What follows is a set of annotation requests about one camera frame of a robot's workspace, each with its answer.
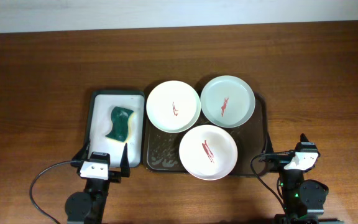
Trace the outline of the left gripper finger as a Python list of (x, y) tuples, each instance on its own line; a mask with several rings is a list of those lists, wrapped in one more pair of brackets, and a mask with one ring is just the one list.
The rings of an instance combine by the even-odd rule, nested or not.
[(120, 168), (121, 168), (121, 177), (130, 177), (131, 170), (130, 170), (128, 155), (127, 155), (127, 143), (125, 143), (122, 152)]
[(72, 167), (80, 167), (82, 165), (82, 162), (87, 160), (89, 154), (89, 146), (90, 142), (86, 141), (83, 147), (73, 156), (70, 163)]

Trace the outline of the green and yellow sponge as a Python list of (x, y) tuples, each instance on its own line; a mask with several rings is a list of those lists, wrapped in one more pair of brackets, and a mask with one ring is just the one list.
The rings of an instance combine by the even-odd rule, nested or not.
[(129, 136), (129, 120), (133, 110), (116, 106), (112, 109), (110, 120), (112, 127), (106, 137), (119, 142), (125, 142)]

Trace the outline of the white pinkish plate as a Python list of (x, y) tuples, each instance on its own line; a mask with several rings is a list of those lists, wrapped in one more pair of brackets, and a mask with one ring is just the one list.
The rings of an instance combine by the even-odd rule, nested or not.
[(218, 180), (234, 169), (238, 150), (227, 131), (213, 125), (201, 125), (183, 136), (179, 156), (189, 174), (201, 180)]

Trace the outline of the cream plate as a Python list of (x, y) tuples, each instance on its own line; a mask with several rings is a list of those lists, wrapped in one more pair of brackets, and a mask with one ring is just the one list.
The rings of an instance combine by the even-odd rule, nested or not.
[(198, 120), (201, 101), (192, 86), (171, 80), (157, 85), (150, 92), (146, 112), (157, 129), (166, 133), (180, 133)]

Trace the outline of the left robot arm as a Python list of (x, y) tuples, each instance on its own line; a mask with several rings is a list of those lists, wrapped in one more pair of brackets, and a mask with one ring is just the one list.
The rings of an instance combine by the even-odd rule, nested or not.
[(110, 169), (110, 155), (106, 152), (90, 152), (90, 142), (75, 154), (71, 166), (77, 168), (77, 174), (85, 179), (85, 188), (68, 197), (65, 212), (68, 223), (101, 223), (104, 214), (109, 186), (119, 184), (123, 177), (130, 177), (131, 171), (124, 145), (120, 161), (120, 171)]

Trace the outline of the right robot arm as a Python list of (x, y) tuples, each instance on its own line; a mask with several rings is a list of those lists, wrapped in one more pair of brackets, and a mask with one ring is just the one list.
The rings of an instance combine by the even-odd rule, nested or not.
[(324, 213), (329, 187), (317, 180), (304, 178), (304, 174), (314, 168), (319, 157), (316, 144), (303, 133), (294, 149), (262, 155), (260, 160), (268, 165), (268, 171), (278, 174), (276, 194), (283, 205), (283, 213), (275, 215), (274, 223), (343, 222), (337, 218), (320, 218)]

